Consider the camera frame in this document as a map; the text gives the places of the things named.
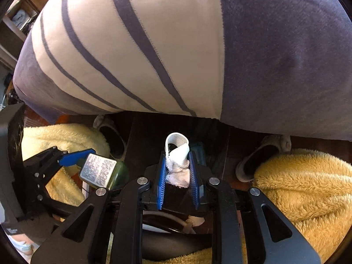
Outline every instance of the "yellow fuzzy blanket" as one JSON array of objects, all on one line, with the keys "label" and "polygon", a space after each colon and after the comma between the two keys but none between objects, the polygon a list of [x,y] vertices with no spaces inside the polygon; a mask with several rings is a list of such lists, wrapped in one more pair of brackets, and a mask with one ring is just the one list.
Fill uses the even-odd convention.
[{"label": "yellow fuzzy blanket", "polygon": [[260,188],[308,240],[324,263],[352,224],[352,167],[322,152],[298,149],[262,164]]},{"label": "yellow fuzzy blanket", "polygon": [[[22,158],[28,158],[57,146],[69,153],[93,148],[98,155],[108,157],[110,148],[98,130],[82,124],[58,124],[44,127],[24,128],[22,139]],[[72,180],[71,175],[78,172],[76,166],[62,167],[46,185],[51,198],[78,206],[83,200],[82,191]]]}]

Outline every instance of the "metal screw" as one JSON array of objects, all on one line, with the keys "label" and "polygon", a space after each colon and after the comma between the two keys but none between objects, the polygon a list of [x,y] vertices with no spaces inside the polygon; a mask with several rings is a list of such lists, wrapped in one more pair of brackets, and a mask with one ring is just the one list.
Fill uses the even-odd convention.
[{"label": "metal screw", "polygon": [[102,195],[105,195],[106,194],[106,189],[105,188],[98,188],[96,191],[95,191],[96,195],[98,196],[102,196]]},{"label": "metal screw", "polygon": [[220,184],[220,180],[218,178],[210,178],[209,183],[212,185],[218,185]]},{"label": "metal screw", "polygon": [[138,183],[138,184],[146,184],[147,182],[148,182],[148,179],[145,178],[145,177],[140,177],[140,178],[138,178],[138,180],[137,180],[137,183]]},{"label": "metal screw", "polygon": [[257,188],[251,188],[249,192],[251,193],[251,195],[254,195],[254,196],[260,195],[260,190],[258,190]]}]

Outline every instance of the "black plastic part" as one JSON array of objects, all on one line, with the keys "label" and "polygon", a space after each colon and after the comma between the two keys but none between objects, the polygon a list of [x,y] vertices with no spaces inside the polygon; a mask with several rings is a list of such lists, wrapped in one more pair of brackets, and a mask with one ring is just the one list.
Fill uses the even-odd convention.
[{"label": "black plastic part", "polygon": [[[321,263],[319,255],[303,235],[262,192],[256,196],[249,190],[248,196],[254,213],[253,220],[259,228],[256,230],[254,223],[248,222],[248,216],[242,215],[249,264]],[[266,218],[267,211],[270,211],[270,219]]]},{"label": "black plastic part", "polygon": [[96,193],[76,208],[33,254],[32,264],[91,264],[109,192]]},{"label": "black plastic part", "polygon": [[76,209],[72,205],[53,200],[52,198],[50,198],[48,196],[43,196],[42,204],[46,207],[46,209],[50,213],[55,214],[55,215],[62,217],[62,218],[67,218]]},{"label": "black plastic part", "polygon": [[143,231],[143,259],[163,261],[212,247],[211,234],[158,233]]},{"label": "black plastic part", "polygon": [[141,194],[150,188],[150,183],[140,185],[137,180],[124,187],[112,243],[111,264],[142,263]]},{"label": "black plastic part", "polygon": [[151,211],[157,211],[157,183],[159,180],[158,177],[158,165],[153,165],[150,167],[147,167],[145,170],[144,176],[149,180],[150,182],[150,190],[146,191],[145,193],[142,194],[142,204],[145,204],[145,206],[149,207],[149,210]]},{"label": "black plastic part", "polygon": [[40,164],[40,167],[36,168],[39,170],[39,177],[38,180],[41,181],[41,183],[45,186],[53,176],[58,172],[58,170],[62,167],[62,165],[59,164],[59,160],[62,158],[63,152],[58,150],[56,147],[53,147],[51,149],[45,150],[39,155],[36,155],[32,158],[35,158],[33,161],[36,162],[36,164]]},{"label": "black plastic part", "polygon": [[220,181],[218,185],[208,182],[207,187],[216,194],[217,200],[214,211],[212,263],[243,263],[234,191],[224,181]]},{"label": "black plastic part", "polygon": [[25,215],[21,149],[23,113],[24,105],[17,104],[6,107],[0,114],[0,203],[5,211],[5,219],[0,216],[0,221],[10,235],[23,233],[17,218]]}]

